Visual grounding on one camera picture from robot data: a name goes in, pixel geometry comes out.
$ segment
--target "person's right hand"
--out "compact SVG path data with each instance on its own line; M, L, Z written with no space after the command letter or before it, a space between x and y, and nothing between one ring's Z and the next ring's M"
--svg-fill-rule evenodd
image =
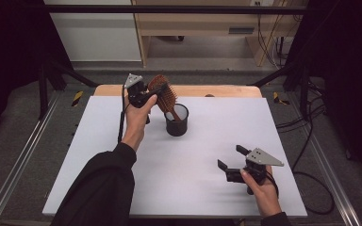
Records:
M140 143L143 140L146 119L151 111L151 108L156 104L157 95L149 98L146 104L141 108L132 106L128 101L128 96L125 97L125 117L127 121L127 128L125 130L122 143L127 144L136 152Z
M271 166L267 166L266 170L272 175ZM258 185L249 172L241 169L240 174L246 185L248 185L254 192L257 207L262 217L265 218L282 212L275 187L269 179L266 178L262 185Z

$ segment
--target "black sleeve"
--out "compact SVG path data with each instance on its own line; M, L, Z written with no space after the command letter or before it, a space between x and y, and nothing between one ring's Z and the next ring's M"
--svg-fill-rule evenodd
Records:
M263 218L261 226L291 226L287 214L281 212L279 214Z
M136 161L134 150L124 143L94 156L73 182L51 226L127 225Z

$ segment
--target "white tabletop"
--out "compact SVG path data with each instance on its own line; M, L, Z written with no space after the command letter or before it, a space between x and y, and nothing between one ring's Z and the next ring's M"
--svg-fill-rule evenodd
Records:
M151 122L133 167L135 190L131 217L244 218L259 216L246 185L226 182L217 160L229 168L245 165L236 145L256 147L285 163L273 167L280 204L290 217L306 217L300 193L264 98L179 97L189 109L188 131L182 137L166 132L163 113L154 106ZM43 209L54 215L87 161L117 143L122 101L92 96Z

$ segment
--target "wooden cabinet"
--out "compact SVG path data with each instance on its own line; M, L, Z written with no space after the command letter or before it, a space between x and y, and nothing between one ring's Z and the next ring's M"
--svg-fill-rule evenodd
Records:
M253 0L132 0L133 5L159 6L242 6L249 7ZM293 1L274 0L273 6L296 6ZM257 66L265 60L258 42L259 29L267 49L273 37L293 37L299 22L293 16L240 15L240 14L135 14L141 57L146 65L151 36L243 36L249 42Z

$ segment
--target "black cup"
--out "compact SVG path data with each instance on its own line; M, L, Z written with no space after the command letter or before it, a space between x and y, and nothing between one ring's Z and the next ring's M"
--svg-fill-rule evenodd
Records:
M187 132L189 111L186 106L181 104L175 104L174 111L181 121L175 121L172 113L165 113L166 130L171 136L180 137Z

